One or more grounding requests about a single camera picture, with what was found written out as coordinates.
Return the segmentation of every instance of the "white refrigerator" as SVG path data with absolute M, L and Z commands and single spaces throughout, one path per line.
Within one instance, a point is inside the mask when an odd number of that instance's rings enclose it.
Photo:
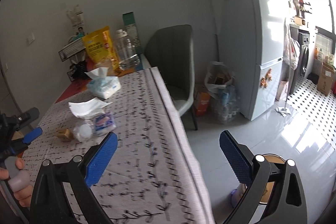
M 212 0 L 219 59 L 235 73 L 241 113 L 251 121 L 275 101 L 289 0 Z

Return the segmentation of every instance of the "crumpled tissue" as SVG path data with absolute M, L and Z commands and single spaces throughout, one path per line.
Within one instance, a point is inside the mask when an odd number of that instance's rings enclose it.
M 120 88 L 119 78 L 117 76 L 107 76 L 109 68 L 97 68 L 86 74 L 92 79 L 86 87 L 97 97 L 108 99 Z
M 92 119 L 99 114 L 105 113 L 103 108 L 111 103 L 106 103 L 98 98 L 93 98 L 92 100 L 83 103 L 69 103 L 69 108 L 72 114 L 77 118 Z

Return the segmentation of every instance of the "washing machine door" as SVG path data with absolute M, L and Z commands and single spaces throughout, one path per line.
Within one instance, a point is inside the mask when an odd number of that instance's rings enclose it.
M 301 64 L 301 70 L 300 70 L 300 75 L 303 77 L 305 77 L 305 74 L 306 74 L 308 58 L 309 58 L 309 48 L 308 48 L 308 45 L 306 45 L 305 47 L 303 47 L 302 64 Z

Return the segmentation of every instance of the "washing machine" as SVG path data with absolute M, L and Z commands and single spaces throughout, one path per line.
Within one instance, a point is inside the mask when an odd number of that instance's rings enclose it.
M 296 70 L 291 70 L 291 79 L 289 81 L 289 94 L 293 94 L 302 84 L 305 78 L 311 73 L 312 60 L 314 58 L 314 49 L 310 47 L 310 34 L 304 30 L 291 30 L 291 36 L 297 40 L 300 45 L 300 56 Z

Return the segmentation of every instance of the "finger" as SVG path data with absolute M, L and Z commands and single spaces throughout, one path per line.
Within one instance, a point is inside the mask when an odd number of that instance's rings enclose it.
M 33 187 L 29 184 L 26 188 L 19 190 L 14 193 L 14 197 L 17 200 L 23 200 L 25 198 L 28 198 L 30 195 L 32 195 Z
M 9 178 L 9 173 L 6 169 L 0 168 L 0 180 L 5 180 Z
M 17 158 L 15 165 L 19 169 L 23 169 L 25 167 L 25 162 L 21 158 Z
M 22 207 L 28 208 L 28 207 L 30 207 L 31 200 L 32 200 L 32 196 L 29 196 L 28 198 L 20 200 L 19 203 Z

